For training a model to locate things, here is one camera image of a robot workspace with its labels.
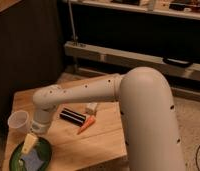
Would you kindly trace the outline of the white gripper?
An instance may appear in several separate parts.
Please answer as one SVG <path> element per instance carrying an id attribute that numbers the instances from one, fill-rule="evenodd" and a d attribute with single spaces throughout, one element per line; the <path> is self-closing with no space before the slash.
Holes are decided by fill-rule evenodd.
<path id="1" fill-rule="evenodd" d="M 25 141 L 22 147 L 21 152 L 23 154 L 29 154 L 32 148 L 36 145 L 38 142 L 38 137 L 35 135 L 41 135 L 41 134 L 46 134 L 50 128 L 50 123 L 42 123 L 40 121 L 37 121 L 35 119 L 31 120 L 31 126 L 30 126 L 30 131 L 33 133 L 28 133 L 25 137 Z"/>

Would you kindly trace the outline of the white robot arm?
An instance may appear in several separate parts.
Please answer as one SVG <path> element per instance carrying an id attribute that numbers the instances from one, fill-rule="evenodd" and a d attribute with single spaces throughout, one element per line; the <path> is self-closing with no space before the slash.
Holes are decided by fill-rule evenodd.
<path id="1" fill-rule="evenodd" d="M 111 101 L 119 103 L 130 171 L 186 171 L 172 92 L 153 68 L 137 67 L 67 89 L 51 85 L 37 90 L 30 132 L 46 133 L 60 104 Z"/>

